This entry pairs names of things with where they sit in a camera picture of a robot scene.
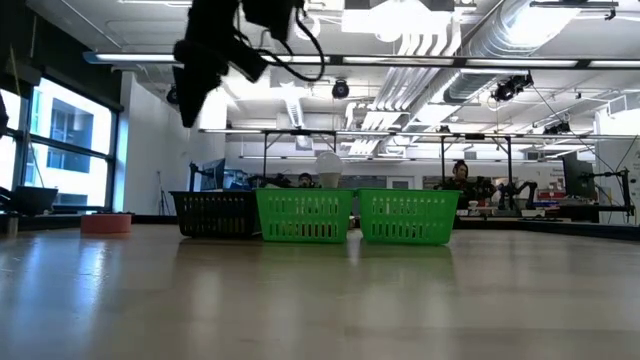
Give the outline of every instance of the computer monitor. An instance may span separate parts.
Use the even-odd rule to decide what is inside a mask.
[[[51,210],[58,189],[17,186],[11,195],[11,210],[28,216],[43,214]]]
[[[567,196],[597,200],[596,186],[593,181],[593,165],[578,160],[578,154],[562,157],[564,182]]]
[[[200,191],[221,190],[224,184],[225,159],[211,161],[202,165]]]

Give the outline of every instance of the fluorescent light fixture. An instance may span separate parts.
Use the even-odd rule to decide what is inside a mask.
[[[288,160],[315,160],[315,156],[287,156]]]
[[[402,133],[398,133],[398,135],[402,135],[402,136],[420,136],[420,137],[442,137],[442,136],[453,136],[453,134],[450,133],[436,133],[436,132],[429,132],[429,133],[411,133],[411,132],[402,132]]]
[[[456,4],[456,7],[453,9],[453,12],[455,12],[456,14],[464,14],[464,13],[468,13],[468,12],[474,12],[478,9],[478,6],[474,3],[462,3],[462,4]]]
[[[593,60],[589,67],[640,68],[640,60]]]
[[[175,63],[173,54],[95,54],[95,58],[103,63]]]
[[[460,69],[463,74],[527,75],[528,70],[520,69]]]
[[[191,0],[118,0],[121,4],[165,5],[169,7],[190,7]]]
[[[262,160],[264,156],[238,156],[238,159]],[[282,160],[282,156],[267,156],[267,160]]]
[[[389,136],[389,131],[337,131],[336,135]]]
[[[269,55],[262,55],[262,58],[266,61],[273,61],[273,57]],[[294,55],[294,56],[279,55],[278,58],[286,63],[320,64],[322,62],[322,58],[316,55]],[[324,57],[325,63],[328,63],[330,61],[331,61],[331,58],[329,56]]]
[[[620,6],[617,1],[589,1],[589,2],[566,2],[566,1],[532,1],[530,7],[551,8],[551,9],[611,9]]]
[[[453,64],[453,59],[412,56],[345,56],[342,58],[342,62],[360,65],[449,66]]]
[[[285,63],[295,64],[320,64],[322,58],[316,55],[276,55],[280,60]],[[266,61],[273,62],[271,56],[263,55],[262,58]],[[122,64],[122,63],[136,63],[136,64],[175,64],[176,59],[173,54],[161,54],[161,53],[85,53],[85,59],[89,63],[98,64]],[[324,57],[325,63],[331,61],[330,56]]]
[[[550,59],[468,59],[468,66],[512,66],[512,67],[574,67],[576,60],[550,60]]]
[[[261,134],[260,130],[250,129],[200,129],[200,132],[207,134]]]

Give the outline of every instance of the white wall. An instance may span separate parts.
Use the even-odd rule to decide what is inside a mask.
[[[114,209],[157,215],[160,172],[175,214],[168,192],[188,189],[191,161],[224,157],[224,135],[183,128],[180,114],[138,84],[132,73],[123,76],[121,103],[125,111],[120,116]]]
[[[614,117],[609,117],[607,110],[603,109],[596,113],[595,128],[599,134],[610,135],[638,135],[640,134],[640,125],[637,117],[640,116],[640,110],[630,110],[624,113],[618,113]],[[613,170],[629,170],[629,184],[631,193],[631,201],[634,205],[640,205],[640,141],[600,141],[596,145],[596,152],[599,160],[596,163],[596,172],[604,173]],[[614,204],[624,204],[622,190],[617,178],[598,178],[598,184],[611,191],[611,197]],[[601,223],[610,224],[627,224],[625,213],[600,213]],[[629,223],[638,225],[638,218],[630,217]]]

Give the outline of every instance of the black basket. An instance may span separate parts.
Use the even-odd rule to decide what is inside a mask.
[[[260,233],[255,192],[173,191],[171,195],[182,235],[240,238]]]

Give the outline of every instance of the red object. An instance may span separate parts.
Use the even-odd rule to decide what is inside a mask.
[[[83,234],[123,234],[131,232],[130,214],[94,214],[82,217]]]

